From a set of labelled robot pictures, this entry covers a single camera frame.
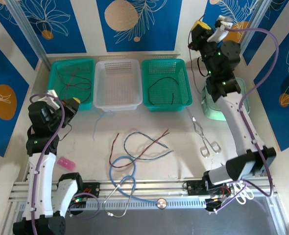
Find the beige circle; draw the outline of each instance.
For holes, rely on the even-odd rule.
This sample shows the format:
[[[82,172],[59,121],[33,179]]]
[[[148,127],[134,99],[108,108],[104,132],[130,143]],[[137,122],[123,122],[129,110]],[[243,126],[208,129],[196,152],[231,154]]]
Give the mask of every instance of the beige circle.
[[[113,1],[104,12],[105,21],[115,31],[126,31],[138,22],[138,13],[126,0]]]
[[[218,2],[219,2],[219,0],[210,0],[210,3],[211,3],[212,5],[218,4]]]
[[[3,4],[3,5],[6,4],[5,0],[0,0],[0,3]]]

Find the green basket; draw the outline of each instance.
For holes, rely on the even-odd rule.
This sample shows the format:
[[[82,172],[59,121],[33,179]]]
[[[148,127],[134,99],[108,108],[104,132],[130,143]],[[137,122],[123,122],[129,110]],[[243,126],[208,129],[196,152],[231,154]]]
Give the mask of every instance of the green basket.
[[[57,61],[51,67],[48,90],[55,90],[60,100],[76,97],[81,102],[79,110],[88,110],[92,108],[94,97],[94,76],[95,61],[93,59]],[[66,84],[70,83],[76,86],[68,86],[67,88],[61,79]]]
[[[144,105],[150,111],[180,111],[192,104],[183,60],[144,60],[142,73]]]

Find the light blue cable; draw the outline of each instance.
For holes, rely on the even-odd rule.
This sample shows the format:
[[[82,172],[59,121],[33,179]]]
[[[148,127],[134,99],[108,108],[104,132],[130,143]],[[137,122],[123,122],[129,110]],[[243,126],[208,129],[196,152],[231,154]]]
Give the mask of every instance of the light blue cable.
[[[125,176],[125,177],[121,180],[121,182],[125,181],[127,178],[130,178],[130,179],[133,179],[133,180],[134,180],[134,179],[135,179],[135,178],[134,178],[134,177],[135,177],[135,173],[136,173],[136,163],[135,163],[135,161],[134,161],[131,157],[129,157],[129,156],[121,156],[121,157],[115,159],[115,161],[112,163],[112,165],[114,165],[116,162],[118,162],[119,160],[122,160],[122,159],[129,159],[129,160],[133,163],[134,170],[133,170],[133,172],[131,173],[131,175]],[[117,184],[114,182],[113,177],[112,177],[112,170],[113,170],[113,167],[111,166],[111,167],[110,167],[110,172],[109,172],[110,180],[111,180],[112,184],[114,185],[114,187],[117,187]],[[134,181],[134,185],[133,185],[132,191],[134,191],[135,188],[136,188],[136,181]],[[121,194],[123,194],[124,196],[126,196],[126,197],[129,197],[129,196],[130,196],[130,195],[128,195],[127,193],[123,192],[120,188],[118,188],[117,190],[118,190]],[[135,197],[135,196],[131,196],[131,198],[136,199],[136,200],[139,200],[139,201],[142,201],[142,202],[148,202],[148,203],[154,203],[154,204],[156,204],[156,201],[150,201],[150,200],[142,199],[142,198]]]

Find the pink eraser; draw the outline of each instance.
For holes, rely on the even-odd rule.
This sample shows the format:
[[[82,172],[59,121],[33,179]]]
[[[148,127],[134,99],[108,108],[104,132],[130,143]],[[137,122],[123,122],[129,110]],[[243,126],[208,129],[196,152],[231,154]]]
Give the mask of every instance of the pink eraser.
[[[57,164],[61,165],[62,167],[66,168],[67,170],[74,170],[76,164],[72,162],[71,160],[68,160],[67,158],[60,157],[60,159],[57,161]]]

